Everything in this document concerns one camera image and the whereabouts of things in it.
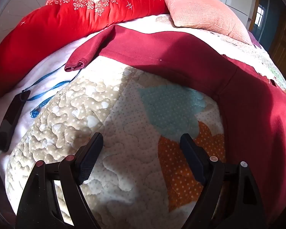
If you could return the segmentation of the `dark red sweater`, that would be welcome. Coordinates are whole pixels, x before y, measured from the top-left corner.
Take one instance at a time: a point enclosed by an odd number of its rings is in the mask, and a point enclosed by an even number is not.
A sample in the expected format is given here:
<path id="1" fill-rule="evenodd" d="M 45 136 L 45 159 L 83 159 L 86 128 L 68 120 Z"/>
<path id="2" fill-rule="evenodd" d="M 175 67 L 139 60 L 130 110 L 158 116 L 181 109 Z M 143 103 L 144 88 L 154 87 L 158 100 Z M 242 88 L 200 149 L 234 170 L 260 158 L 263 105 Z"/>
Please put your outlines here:
<path id="1" fill-rule="evenodd" d="M 252 66 L 179 31 L 145 34 L 112 25 L 78 47 L 65 71 L 104 56 L 212 98 L 223 118 L 227 161 L 249 164 L 266 219 L 286 207 L 286 93 Z"/>

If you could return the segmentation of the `black phone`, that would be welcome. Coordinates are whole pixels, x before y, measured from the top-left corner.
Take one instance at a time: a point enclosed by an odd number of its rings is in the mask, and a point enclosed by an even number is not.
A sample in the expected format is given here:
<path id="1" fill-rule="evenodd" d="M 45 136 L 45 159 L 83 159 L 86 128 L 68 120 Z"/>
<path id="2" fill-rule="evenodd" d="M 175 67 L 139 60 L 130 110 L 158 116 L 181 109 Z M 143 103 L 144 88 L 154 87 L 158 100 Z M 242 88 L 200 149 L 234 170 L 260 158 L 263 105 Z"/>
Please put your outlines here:
<path id="1" fill-rule="evenodd" d="M 0 125 L 0 151 L 9 150 L 11 140 L 22 109 L 30 96 L 30 90 L 17 94 L 9 105 Z"/>

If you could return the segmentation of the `patchwork heart quilt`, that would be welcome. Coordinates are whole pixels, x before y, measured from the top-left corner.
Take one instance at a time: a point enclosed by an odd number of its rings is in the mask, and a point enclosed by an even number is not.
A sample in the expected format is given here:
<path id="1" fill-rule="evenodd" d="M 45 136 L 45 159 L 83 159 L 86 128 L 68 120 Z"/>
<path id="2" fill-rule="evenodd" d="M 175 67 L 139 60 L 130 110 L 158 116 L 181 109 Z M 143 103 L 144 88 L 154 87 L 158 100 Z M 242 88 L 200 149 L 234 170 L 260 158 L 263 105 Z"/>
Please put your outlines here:
<path id="1" fill-rule="evenodd" d="M 36 118 L 30 112 L 42 99 L 24 105 L 9 150 L 0 151 L 12 209 L 18 209 L 37 160 L 62 160 L 100 132 L 105 145 L 81 190 L 101 227 L 181 226 L 202 187 L 186 169 L 177 141 L 187 132 L 224 160 L 218 105 L 205 94 L 110 58 L 97 57 L 82 71 L 65 72 L 67 59 L 84 42 L 42 60 L 0 99 L 1 123 L 24 88 L 51 97 Z"/>

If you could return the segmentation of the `wooden door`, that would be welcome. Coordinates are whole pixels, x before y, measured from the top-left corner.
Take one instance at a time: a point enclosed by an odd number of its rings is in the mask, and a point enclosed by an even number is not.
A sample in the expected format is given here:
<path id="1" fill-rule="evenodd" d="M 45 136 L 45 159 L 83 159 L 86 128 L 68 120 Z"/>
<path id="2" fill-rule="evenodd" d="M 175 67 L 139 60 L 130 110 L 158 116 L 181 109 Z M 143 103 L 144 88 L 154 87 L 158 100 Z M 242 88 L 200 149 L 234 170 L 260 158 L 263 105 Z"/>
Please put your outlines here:
<path id="1" fill-rule="evenodd" d="M 286 11 L 280 16 L 276 34 L 269 49 L 269 55 L 286 78 Z"/>

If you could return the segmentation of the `pink checked pillow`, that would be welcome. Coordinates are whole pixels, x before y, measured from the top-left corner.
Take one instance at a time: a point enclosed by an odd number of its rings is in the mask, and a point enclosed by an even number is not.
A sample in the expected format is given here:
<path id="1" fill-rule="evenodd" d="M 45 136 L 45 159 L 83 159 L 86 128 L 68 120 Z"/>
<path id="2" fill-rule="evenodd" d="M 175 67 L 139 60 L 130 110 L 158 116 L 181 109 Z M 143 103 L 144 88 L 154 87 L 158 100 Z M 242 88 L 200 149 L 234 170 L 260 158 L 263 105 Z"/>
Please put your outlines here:
<path id="1" fill-rule="evenodd" d="M 247 29 L 219 0 L 164 0 L 176 27 L 202 29 L 251 45 Z"/>

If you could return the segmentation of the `red floral duvet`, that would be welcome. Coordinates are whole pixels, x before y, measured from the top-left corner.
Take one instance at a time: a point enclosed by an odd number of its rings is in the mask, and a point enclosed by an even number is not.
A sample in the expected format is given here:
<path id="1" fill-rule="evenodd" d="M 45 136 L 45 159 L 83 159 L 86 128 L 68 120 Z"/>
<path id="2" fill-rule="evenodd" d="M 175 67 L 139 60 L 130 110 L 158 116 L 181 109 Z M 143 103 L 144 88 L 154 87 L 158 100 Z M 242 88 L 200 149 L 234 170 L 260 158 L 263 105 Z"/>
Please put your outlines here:
<path id="1" fill-rule="evenodd" d="M 167 12 L 164 0 L 47 0 L 0 43 L 0 97 L 67 44 L 114 23 Z"/>

